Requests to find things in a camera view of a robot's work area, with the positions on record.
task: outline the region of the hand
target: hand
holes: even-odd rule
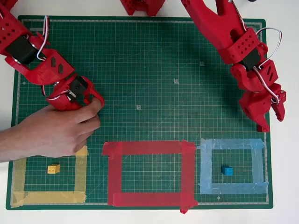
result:
[[[51,105],[37,111],[17,126],[0,133],[0,161],[7,157],[3,152],[3,144],[14,154],[7,160],[34,155],[74,155],[86,144],[86,139],[93,131],[99,128],[97,113],[101,107],[101,102],[94,98],[89,105],[76,111],[60,112]]]

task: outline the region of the wire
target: wire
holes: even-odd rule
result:
[[[45,93],[45,86],[42,85],[42,94],[43,94],[44,97],[47,98],[47,100],[56,100],[56,99],[58,99],[59,97],[61,97],[62,95],[68,93],[68,92],[70,92],[70,91],[69,91],[69,90],[65,90],[65,91],[62,91],[59,95],[57,95],[57,96],[55,96],[55,97],[53,97],[53,98],[49,98],[49,97],[46,96],[46,93]]]
[[[244,31],[246,32],[246,31],[247,31],[247,28],[246,28],[245,22],[244,22],[243,18],[241,17],[241,14],[239,13],[239,10],[238,10],[237,6],[235,5],[235,3],[234,3],[233,0],[228,0],[228,2],[229,2],[229,3],[231,2],[231,3],[234,5],[235,10],[236,10],[236,12],[238,13],[238,16],[239,16],[239,18],[240,18],[240,22],[241,22],[241,24],[242,24],[242,26],[243,26],[243,29],[244,29]]]
[[[276,51],[278,50],[278,48],[279,48],[279,46],[280,46],[280,43],[281,43],[281,40],[282,40],[282,32],[281,32],[281,30],[280,30],[280,29],[276,29],[276,28],[272,28],[272,27],[264,27],[264,28],[260,29],[260,30],[258,30],[258,31],[256,32],[256,35],[258,35],[260,32],[262,32],[263,30],[266,30],[266,29],[273,29],[273,30],[278,31],[278,32],[279,32],[279,41],[278,41],[278,44],[277,44],[277,46],[276,46],[276,48],[275,48],[275,51],[271,54],[270,57],[268,57],[263,63],[261,63],[261,64],[258,66],[258,69],[262,69],[262,65],[265,64],[267,61],[269,61],[270,58],[272,58],[272,56],[273,56],[273,55],[276,53]]]
[[[48,37],[49,37],[49,17],[45,15],[45,18],[43,20],[43,37],[44,37],[44,41],[43,41],[43,44],[41,45],[41,48],[38,50],[37,52],[37,59],[41,60],[41,61],[44,61],[45,58],[40,58],[39,55],[40,53],[42,52],[44,46],[47,44],[47,41],[48,41]]]
[[[276,104],[279,104],[279,97],[267,86],[265,80],[263,79],[261,73],[259,73],[256,67],[253,67],[253,71],[257,74],[259,80],[262,82],[264,88],[275,98]]]

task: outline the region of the blue cube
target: blue cube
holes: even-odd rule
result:
[[[221,172],[226,176],[232,176],[233,175],[233,168],[229,166],[222,166]]]

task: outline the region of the red tape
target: red tape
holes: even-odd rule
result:
[[[108,155],[108,205],[116,207],[173,207],[182,213],[198,206],[194,199],[195,144],[187,141],[106,142],[103,155]],[[122,193],[123,155],[182,154],[180,193]]]

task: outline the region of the white table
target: white table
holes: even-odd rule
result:
[[[214,0],[205,0],[215,9]],[[266,19],[267,26],[283,31],[283,41],[274,56],[279,74],[278,83],[287,91],[286,117],[280,123],[272,111],[271,148],[274,208],[271,210],[190,210],[182,215],[178,210],[45,210],[7,211],[5,209],[8,163],[0,164],[0,223],[298,223],[296,204],[299,203],[297,158],[299,149],[299,1],[297,0],[235,0],[243,18]],[[84,15],[126,16],[119,0],[19,0],[12,9],[15,16],[28,15]],[[180,0],[166,0],[158,16],[187,17]],[[267,31],[270,52],[274,50],[278,34]],[[14,70],[0,57],[0,130],[10,127]]]

